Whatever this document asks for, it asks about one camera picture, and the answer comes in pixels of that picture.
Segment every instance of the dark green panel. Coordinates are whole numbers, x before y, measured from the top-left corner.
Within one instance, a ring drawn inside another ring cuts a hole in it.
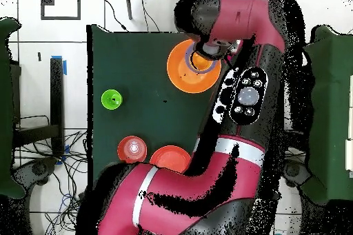
[[[0,194],[11,198],[22,198],[25,194],[10,174],[14,106],[7,39],[19,27],[14,19],[0,19]]]
[[[146,162],[164,145],[191,153],[212,88],[200,94],[182,92],[166,70],[173,47],[188,38],[177,33],[109,33],[95,25],[92,34],[94,178],[108,163],[119,160],[117,145],[125,136],[146,142]],[[116,110],[101,104],[108,89],[123,97]]]
[[[305,48],[315,76],[309,159],[314,177],[301,188],[316,203],[353,200],[353,178],[345,170],[353,36],[334,34],[326,26],[315,35]]]

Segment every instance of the blue tape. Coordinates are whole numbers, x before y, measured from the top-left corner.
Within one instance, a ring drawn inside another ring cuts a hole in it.
[[[67,154],[70,153],[70,145],[66,145],[66,146],[65,146],[64,153],[67,153]],[[61,157],[61,160],[62,160],[62,161],[65,161],[66,159],[67,159],[67,156],[62,156],[62,157]],[[63,164],[62,161],[58,161],[58,162],[57,162],[57,165],[62,165],[62,164]]]
[[[67,74],[68,74],[68,72],[67,72],[67,70],[66,70],[66,60],[63,61],[63,74],[64,74],[64,75],[67,75]]]

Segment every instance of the blue cable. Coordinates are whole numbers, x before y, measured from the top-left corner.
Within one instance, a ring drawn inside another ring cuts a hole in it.
[[[59,208],[59,211],[58,211],[59,213],[61,213],[61,208],[63,207],[63,205],[65,205],[65,206],[67,207],[67,205],[65,204],[65,201],[66,201],[68,198],[72,198],[70,194],[65,194],[65,195],[63,196],[63,198],[61,199],[61,205],[60,205],[60,208]],[[52,222],[52,224],[51,224],[52,229],[51,229],[48,233],[52,233],[52,230],[54,230],[53,224],[56,225],[58,219],[59,219],[59,216],[57,216],[57,217],[53,220],[53,222]]]

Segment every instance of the black table leg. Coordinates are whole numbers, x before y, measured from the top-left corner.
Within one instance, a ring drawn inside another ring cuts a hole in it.
[[[14,98],[14,123],[19,123],[20,120],[20,102],[19,102],[19,77],[21,75],[21,67],[19,62],[13,61],[10,63],[12,91]]]
[[[126,0],[126,5],[127,5],[127,7],[128,7],[128,16],[129,16],[129,20],[132,20],[131,0]]]
[[[62,156],[65,147],[62,59],[50,59],[50,124],[58,126],[58,134],[52,135],[52,153]]]

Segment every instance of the red plate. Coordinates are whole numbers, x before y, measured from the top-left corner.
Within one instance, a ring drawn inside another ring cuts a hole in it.
[[[150,163],[158,167],[183,173],[187,170],[190,159],[190,155],[184,149],[169,145],[159,148],[152,155]]]

